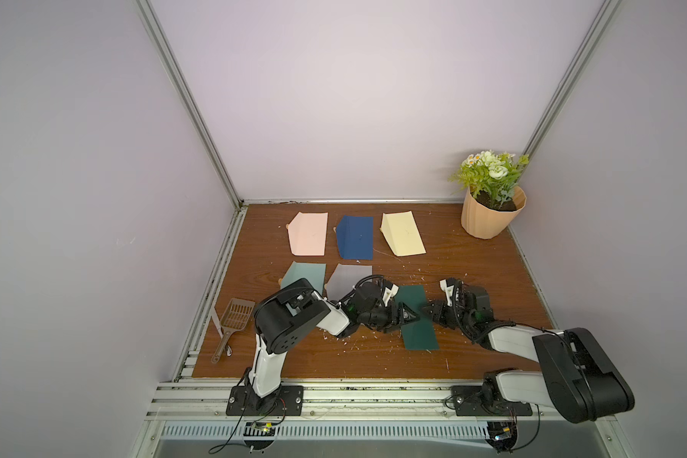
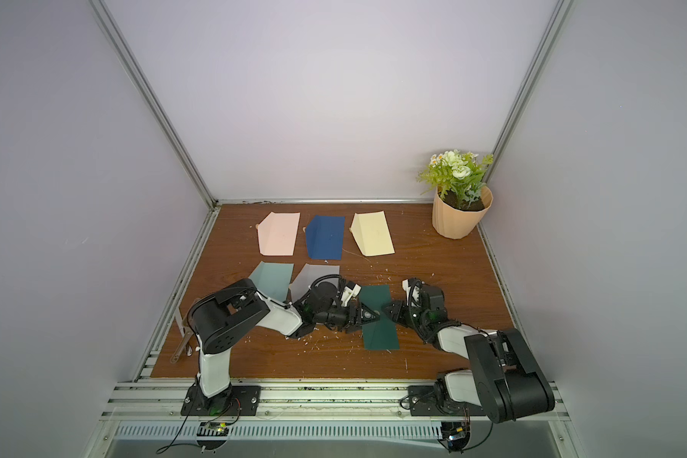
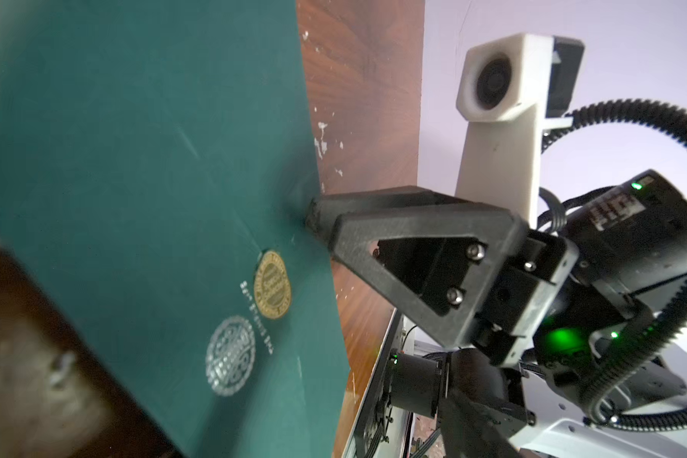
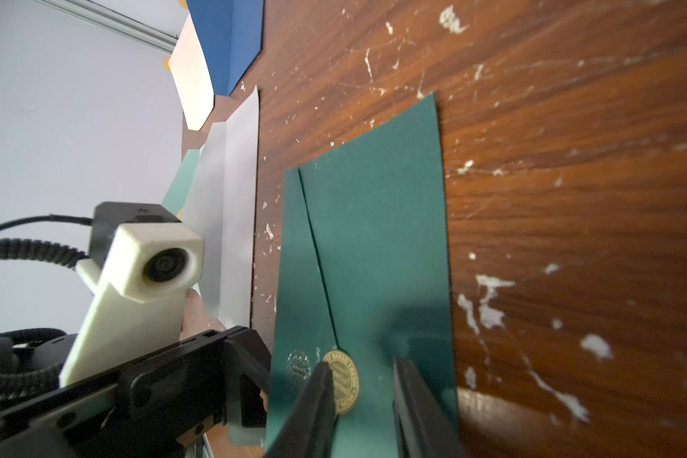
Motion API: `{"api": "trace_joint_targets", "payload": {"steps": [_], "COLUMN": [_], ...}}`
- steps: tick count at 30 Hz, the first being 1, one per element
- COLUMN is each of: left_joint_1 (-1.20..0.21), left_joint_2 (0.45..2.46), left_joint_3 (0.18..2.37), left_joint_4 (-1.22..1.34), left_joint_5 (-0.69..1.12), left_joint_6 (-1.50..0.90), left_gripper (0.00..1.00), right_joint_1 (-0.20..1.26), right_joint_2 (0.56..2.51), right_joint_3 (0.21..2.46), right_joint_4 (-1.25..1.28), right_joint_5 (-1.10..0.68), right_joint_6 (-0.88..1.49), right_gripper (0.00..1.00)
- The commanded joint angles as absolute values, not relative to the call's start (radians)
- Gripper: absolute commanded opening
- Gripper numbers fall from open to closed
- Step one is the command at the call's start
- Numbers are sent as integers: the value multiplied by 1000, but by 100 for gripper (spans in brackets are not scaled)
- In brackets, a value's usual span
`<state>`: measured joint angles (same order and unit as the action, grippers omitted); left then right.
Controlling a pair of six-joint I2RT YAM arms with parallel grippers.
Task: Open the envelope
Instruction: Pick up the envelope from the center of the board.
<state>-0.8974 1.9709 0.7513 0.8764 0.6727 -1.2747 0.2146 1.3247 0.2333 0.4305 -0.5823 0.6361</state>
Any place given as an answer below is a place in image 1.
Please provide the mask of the grey envelope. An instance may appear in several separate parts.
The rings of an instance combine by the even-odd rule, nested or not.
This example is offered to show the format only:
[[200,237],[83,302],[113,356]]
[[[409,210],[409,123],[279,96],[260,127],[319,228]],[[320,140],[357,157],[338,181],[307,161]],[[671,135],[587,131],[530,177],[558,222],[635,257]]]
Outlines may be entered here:
[[364,277],[368,277],[373,273],[373,268],[370,265],[347,265],[338,264],[324,285],[326,290],[326,297],[332,301],[341,301]]

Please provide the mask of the cream yellow envelope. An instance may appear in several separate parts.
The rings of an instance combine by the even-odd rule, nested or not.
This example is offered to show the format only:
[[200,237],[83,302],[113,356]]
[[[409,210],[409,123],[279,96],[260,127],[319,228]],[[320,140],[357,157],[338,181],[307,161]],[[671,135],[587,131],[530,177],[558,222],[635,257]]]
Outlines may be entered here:
[[427,253],[412,211],[384,214],[380,230],[396,257]]

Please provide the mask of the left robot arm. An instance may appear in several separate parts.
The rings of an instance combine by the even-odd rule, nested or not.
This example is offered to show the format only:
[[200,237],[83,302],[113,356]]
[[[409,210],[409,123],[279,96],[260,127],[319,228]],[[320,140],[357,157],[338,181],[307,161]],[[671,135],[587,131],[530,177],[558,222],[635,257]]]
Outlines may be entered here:
[[399,287],[381,275],[358,280],[338,301],[331,301],[305,279],[293,282],[258,303],[254,309],[256,350],[252,366],[240,379],[236,401],[240,416],[299,416],[301,385],[284,385],[282,369],[287,353],[313,330],[346,338],[360,327],[389,334],[421,316],[405,303],[395,301]]

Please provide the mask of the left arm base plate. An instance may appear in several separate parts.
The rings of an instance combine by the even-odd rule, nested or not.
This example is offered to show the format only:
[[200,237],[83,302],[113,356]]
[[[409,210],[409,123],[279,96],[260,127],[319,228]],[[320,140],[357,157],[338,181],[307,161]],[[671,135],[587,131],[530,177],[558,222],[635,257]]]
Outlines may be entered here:
[[233,387],[225,414],[234,416],[300,416],[303,409],[303,387],[281,385],[265,397],[259,397],[252,387]]

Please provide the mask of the teal envelope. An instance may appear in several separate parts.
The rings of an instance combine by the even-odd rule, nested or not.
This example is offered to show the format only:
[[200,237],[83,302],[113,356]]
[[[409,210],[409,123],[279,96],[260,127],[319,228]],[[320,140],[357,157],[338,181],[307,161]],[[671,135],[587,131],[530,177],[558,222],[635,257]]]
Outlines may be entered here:
[[298,280],[305,279],[319,293],[324,293],[324,276],[326,276],[325,263],[297,263],[294,261],[280,279],[280,289],[294,284]]

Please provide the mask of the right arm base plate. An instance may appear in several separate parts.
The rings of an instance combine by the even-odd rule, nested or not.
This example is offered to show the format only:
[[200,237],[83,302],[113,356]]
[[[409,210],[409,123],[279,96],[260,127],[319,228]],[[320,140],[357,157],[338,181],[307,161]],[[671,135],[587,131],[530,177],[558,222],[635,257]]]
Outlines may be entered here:
[[529,404],[504,399],[492,385],[454,385],[446,401],[457,416],[474,417],[530,417]]

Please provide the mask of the navy blue envelope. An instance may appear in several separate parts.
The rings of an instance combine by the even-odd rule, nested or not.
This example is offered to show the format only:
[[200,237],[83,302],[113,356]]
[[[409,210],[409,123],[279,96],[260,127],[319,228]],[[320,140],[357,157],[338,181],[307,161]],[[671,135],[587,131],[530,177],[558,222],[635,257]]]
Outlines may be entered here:
[[373,259],[373,217],[343,216],[335,227],[339,255],[344,260]]

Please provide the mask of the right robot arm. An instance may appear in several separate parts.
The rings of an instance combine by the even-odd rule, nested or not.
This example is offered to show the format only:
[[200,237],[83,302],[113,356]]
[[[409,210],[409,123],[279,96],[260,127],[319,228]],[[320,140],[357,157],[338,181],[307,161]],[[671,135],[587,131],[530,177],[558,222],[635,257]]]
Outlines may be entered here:
[[545,406],[579,424],[634,409],[631,387],[586,328],[553,330],[498,320],[485,288],[456,279],[442,280],[440,287],[446,298],[423,307],[431,322],[460,331],[486,350],[539,366],[538,371],[486,374],[475,402],[488,414],[509,415],[513,406]]

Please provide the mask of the pink envelope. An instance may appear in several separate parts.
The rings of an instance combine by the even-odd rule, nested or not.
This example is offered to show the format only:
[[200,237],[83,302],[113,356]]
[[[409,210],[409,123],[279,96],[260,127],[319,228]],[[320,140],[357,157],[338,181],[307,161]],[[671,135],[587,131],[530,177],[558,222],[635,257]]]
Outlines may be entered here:
[[326,253],[328,213],[299,212],[286,225],[291,253],[297,257],[322,257]]

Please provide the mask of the dark green envelope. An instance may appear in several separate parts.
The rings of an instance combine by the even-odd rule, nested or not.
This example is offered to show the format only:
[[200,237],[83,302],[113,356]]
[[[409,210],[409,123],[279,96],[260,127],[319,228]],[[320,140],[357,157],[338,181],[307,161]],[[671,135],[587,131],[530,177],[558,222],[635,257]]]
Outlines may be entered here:
[[414,326],[401,331],[405,348],[412,351],[438,350],[439,343],[433,324],[429,324],[423,319],[422,307],[427,305],[425,288],[422,285],[401,286],[395,300],[398,305],[406,303],[421,317],[421,320]]

